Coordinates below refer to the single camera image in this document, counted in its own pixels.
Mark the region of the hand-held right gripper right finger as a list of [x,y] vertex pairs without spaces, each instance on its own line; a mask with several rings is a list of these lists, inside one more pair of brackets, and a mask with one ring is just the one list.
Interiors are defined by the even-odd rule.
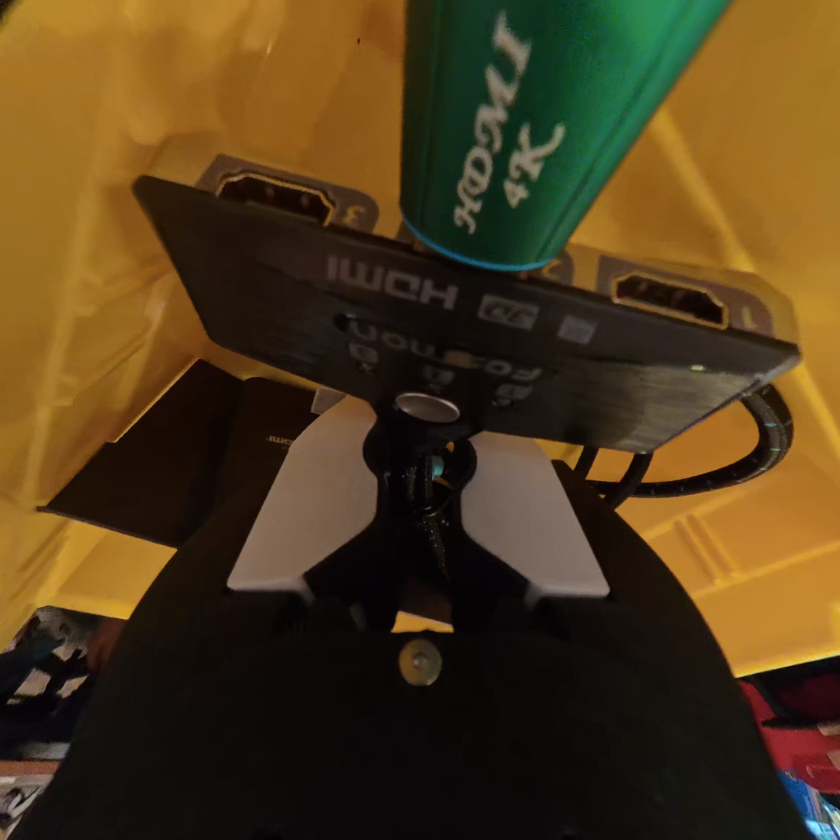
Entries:
[[476,471],[461,492],[467,537],[524,580],[524,603],[603,599],[610,586],[550,457],[532,439],[478,434]]

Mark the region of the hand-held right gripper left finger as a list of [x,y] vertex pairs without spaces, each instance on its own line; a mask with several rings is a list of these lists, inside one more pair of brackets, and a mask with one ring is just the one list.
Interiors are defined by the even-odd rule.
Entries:
[[227,587],[315,597],[308,573],[375,519],[377,479],[365,464],[373,408],[345,396],[290,446]]

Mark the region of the yellow plastic bin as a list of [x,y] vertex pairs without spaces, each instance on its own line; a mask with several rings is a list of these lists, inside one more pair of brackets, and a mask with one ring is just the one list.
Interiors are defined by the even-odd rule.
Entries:
[[[128,617],[166,548],[37,511],[217,350],[131,195],[218,153],[399,225],[403,2],[11,2],[2,12],[2,646],[42,605]],[[620,509],[740,676],[838,655],[838,2],[734,2],[573,236],[752,271],[793,303],[767,476]]]

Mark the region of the black bin divider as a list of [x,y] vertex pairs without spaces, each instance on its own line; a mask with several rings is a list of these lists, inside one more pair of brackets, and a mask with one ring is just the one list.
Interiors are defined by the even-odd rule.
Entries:
[[196,361],[37,511],[180,548],[214,509],[242,389]]

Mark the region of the red plastic object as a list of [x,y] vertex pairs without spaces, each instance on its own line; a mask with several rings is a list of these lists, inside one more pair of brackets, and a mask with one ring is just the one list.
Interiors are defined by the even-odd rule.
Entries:
[[750,679],[738,680],[775,767],[816,791],[839,793],[838,725],[800,726],[778,715]]

